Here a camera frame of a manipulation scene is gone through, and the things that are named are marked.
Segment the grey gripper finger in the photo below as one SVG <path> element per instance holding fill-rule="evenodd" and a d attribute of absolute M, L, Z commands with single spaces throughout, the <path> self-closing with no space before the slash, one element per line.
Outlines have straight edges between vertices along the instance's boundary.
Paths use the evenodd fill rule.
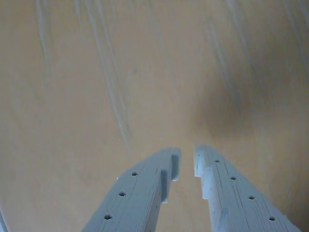
<path fill-rule="evenodd" d="M 297 232 L 234 165 L 207 145 L 195 147 L 195 176 L 208 201 L 213 232 Z"/>
<path fill-rule="evenodd" d="M 164 148 L 123 172 L 83 231 L 154 232 L 160 205 L 179 178 L 180 160 L 179 148 Z"/>

